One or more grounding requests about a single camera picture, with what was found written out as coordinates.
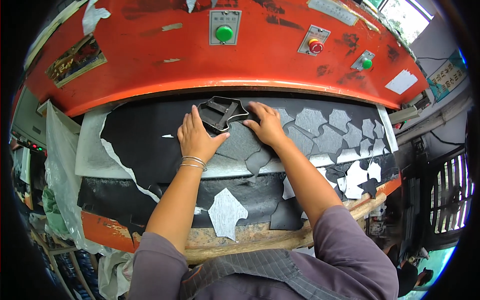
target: person's left hand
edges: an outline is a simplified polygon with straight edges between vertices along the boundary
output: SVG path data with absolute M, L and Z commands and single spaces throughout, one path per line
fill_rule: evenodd
M 193 105 L 192 112 L 185 114 L 177 136 L 182 156 L 195 156 L 207 163 L 230 133 L 222 133 L 212 138 L 205 130 L 197 106 Z

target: purple shirt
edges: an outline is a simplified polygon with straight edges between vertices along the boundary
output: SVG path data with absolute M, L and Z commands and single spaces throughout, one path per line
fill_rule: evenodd
M 293 262 L 308 279 L 353 299 L 396 299 L 396 268 L 365 235 L 343 206 L 328 208 L 313 228 L 315 256 L 290 252 Z M 187 260 L 165 238 L 145 232 L 133 257 L 129 300 L 177 299 Z M 232 285 L 228 276 L 203 289 L 195 299 L 302 299 L 292 290 L 262 284 L 244 276 Z

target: green plastic bag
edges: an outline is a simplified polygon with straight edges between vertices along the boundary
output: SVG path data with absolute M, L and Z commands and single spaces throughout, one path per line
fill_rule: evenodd
M 60 210 L 55 201 L 55 195 L 53 191 L 47 186 L 43 189 L 42 193 L 43 210 L 47 216 L 48 225 L 56 234 L 64 235 L 68 234 L 68 229 L 65 226 L 65 221 L 60 214 Z

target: gray apron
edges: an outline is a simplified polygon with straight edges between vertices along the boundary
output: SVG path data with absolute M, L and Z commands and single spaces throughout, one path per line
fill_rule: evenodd
M 306 278 L 285 249 L 267 249 L 229 254 L 210 259 L 187 272 L 180 285 L 180 299 L 191 300 L 215 281 L 233 274 L 268 278 L 268 285 L 288 288 L 305 299 L 348 299 Z

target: hand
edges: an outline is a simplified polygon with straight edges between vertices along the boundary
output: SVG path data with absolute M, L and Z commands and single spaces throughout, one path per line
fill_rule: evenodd
M 222 133 L 212 138 L 205 130 L 197 107 L 193 105 L 192 112 L 185 114 L 183 124 L 177 130 L 177 136 L 182 156 L 195 156 L 207 163 L 230 133 Z
M 243 125 L 252 129 L 260 141 L 275 149 L 287 139 L 280 123 L 278 111 L 259 102 L 250 102 L 249 107 L 260 118 L 260 125 L 253 120 L 245 120 Z

